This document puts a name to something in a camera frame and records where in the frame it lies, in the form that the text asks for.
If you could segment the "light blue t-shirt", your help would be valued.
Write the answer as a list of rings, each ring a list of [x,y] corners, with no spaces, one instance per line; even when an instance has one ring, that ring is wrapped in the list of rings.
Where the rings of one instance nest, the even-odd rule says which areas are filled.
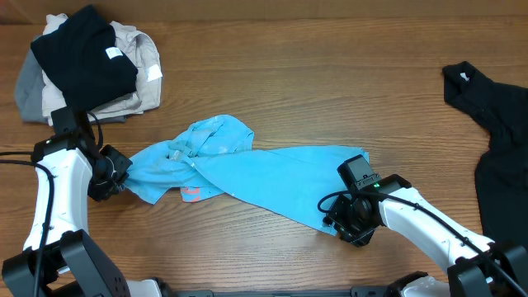
[[[131,157],[125,187],[149,204],[177,188],[185,202],[228,194],[334,235],[318,202],[344,190],[337,168],[363,148],[327,145],[256,150],[253,131],[231,115],[198,121],[173,140]]]

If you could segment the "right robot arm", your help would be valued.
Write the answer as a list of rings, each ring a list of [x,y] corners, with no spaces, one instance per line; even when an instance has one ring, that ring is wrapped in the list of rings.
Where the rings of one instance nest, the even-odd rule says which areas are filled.
[[[446,282],[416,271],[387,285],[386,296],[525,296],[527,251],[465,228],[426,201],[397,174],[381,177],[361,155],[337,172],[346,188],[332,194],[323,222],[357,247],[384,226],[412,242],[443,272]]]

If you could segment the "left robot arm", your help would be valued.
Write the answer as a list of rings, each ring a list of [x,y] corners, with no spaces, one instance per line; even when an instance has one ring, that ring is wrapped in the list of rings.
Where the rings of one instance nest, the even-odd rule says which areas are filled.
[[[35,216],[22,253],[2,265],[7,288],[20,297],[172,295],[159,278],[126,280],[88,233],[88,200],[122,191],[132,162],[92,130],[91,112],[63,107],[51,115],[54,135],[26,161],[38,176]]]

